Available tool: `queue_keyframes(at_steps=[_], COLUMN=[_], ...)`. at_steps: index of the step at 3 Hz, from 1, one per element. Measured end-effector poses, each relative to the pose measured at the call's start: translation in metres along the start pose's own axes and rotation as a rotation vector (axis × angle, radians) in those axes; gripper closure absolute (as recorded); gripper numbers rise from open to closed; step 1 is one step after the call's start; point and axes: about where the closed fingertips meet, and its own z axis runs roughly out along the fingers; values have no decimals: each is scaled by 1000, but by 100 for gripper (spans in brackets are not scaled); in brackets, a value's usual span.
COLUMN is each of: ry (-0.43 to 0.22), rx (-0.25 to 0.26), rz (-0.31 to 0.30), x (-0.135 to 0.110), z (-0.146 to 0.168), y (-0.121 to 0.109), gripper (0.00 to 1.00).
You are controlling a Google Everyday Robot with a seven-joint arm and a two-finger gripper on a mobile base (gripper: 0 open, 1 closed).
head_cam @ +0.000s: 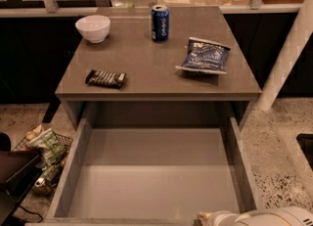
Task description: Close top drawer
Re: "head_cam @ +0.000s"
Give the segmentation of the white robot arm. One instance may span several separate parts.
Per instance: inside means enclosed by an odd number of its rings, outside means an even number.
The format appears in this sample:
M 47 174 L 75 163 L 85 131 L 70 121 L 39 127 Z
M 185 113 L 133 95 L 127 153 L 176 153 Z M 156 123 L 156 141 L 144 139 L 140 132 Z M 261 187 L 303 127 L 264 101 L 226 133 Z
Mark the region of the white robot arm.
M 288 206 L 237 214 L 230 211 L 200 212 L 201 226 L 313 226 L 313 213 Z

